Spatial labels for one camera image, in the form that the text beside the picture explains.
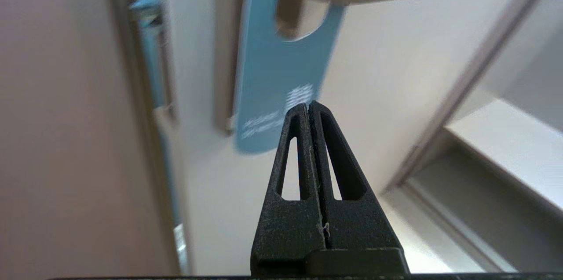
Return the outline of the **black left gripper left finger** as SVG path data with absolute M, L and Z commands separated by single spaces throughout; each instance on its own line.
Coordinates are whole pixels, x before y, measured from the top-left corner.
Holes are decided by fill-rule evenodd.
M 292 138 L 297 140 L 299 200 L 282 196 Z M 299 104 L 284 118 L 252 244 L 251 273 L 303 274 L 306 257 L 324 248 L 310 119 L 306 104 Z

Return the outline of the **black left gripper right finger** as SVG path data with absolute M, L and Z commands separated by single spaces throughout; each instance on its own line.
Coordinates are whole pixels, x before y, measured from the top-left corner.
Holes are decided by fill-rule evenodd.
M 312 102 L 309 116 L 322 223 L 329 228 L 327 247 L 401 249 L 332 112 L 319 102 Z

